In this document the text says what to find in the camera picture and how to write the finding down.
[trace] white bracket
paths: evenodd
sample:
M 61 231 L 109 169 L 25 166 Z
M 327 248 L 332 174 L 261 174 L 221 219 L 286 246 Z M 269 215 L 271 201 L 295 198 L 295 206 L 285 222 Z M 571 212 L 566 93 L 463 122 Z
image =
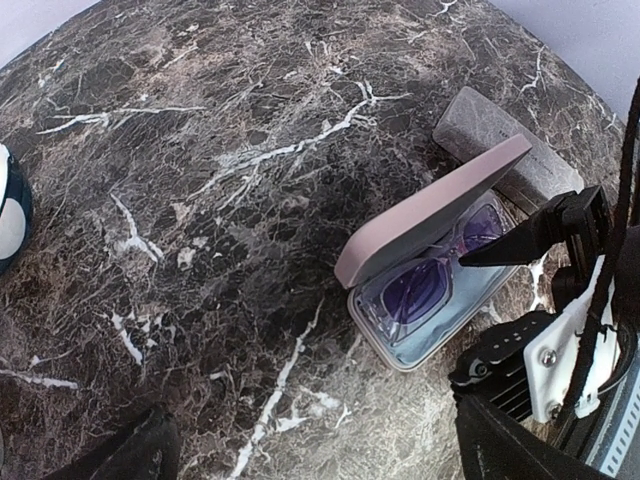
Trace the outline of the white bracket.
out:
M 547 423 L 554 419 L 564 402 L 578 357 L 580 339 L 577 335 L 584 330 L 587 311 L 603 261 L 604 256 L 598 257 L 585 292 L 567 305 L 562 314 L 524 349 L 533 418 L 538 422 Z M 613 326 L 613 292 L 612 281 L 609 287 L 609 302 L 602 315 L 603 325 Z M 618 355 L 616 332 L 610 329 L 606 334 L 599 333 L 593 366 L 582 396 L 575 406 L 578 418 L 586 417 L 600 405 L 598 389 L 611 377 Z

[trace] glasses case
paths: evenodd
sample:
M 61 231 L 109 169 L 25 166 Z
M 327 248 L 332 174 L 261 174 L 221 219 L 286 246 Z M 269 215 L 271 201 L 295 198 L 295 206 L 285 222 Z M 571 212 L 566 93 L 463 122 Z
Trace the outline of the glasses case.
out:
M 531 149 L 516 135 L 356 231 L 335 275 L 352 318 L 387 365 L 420 366 L 515 272 L 458 258 L 514 226 L 490 189 Z

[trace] white wall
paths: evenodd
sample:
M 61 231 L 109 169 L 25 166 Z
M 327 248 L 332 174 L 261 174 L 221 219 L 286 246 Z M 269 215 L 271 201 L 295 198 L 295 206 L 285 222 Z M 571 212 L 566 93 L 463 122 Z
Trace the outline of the white wall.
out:
M 0 0 L 0 67 L 98 0 Z
M 622 119 L 640 77 L 640 0 L 490 0 L 554 50 Z

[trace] glasses case lid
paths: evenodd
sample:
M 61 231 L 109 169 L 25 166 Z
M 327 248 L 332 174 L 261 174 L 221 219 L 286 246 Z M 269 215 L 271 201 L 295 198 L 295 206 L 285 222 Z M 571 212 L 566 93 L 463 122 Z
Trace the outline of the glasses case lid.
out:
M 336 263 L 342 286 L 354 287 L 438 241 L 529 150 L 529 141 L 515 135 L 364 224 Z

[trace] purple lens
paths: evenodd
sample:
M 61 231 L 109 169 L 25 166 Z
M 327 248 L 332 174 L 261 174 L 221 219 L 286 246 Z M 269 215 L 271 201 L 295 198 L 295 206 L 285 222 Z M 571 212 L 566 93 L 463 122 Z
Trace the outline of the purple lens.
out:
M 394 320 L 407 325 L 442 300 L 447 292 L 448 278 L 446 265 L 429 259 L 387 285 L 382 300 Z
M 502 222 L 495 208 L 485 205 L 464 226 L 464 246 L 475 250 L 502 235 Z

